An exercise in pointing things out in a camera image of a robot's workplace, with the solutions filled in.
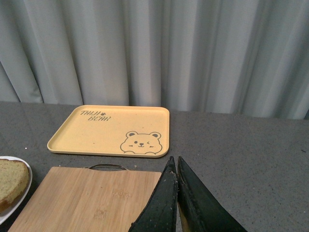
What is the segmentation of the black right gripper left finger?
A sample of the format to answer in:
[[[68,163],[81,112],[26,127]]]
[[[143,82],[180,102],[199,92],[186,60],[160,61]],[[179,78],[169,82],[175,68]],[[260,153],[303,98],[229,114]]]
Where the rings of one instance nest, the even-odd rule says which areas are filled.
[[[151,197],[130,232],[176,231],[178,178],[173,157],[170,157]]]

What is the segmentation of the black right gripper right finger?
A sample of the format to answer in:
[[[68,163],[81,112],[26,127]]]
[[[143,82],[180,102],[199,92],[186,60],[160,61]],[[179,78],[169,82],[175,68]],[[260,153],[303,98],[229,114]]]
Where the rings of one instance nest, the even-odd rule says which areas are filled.
[[[182,157],[178,158],[178,203],[183,231],[245,232]]]

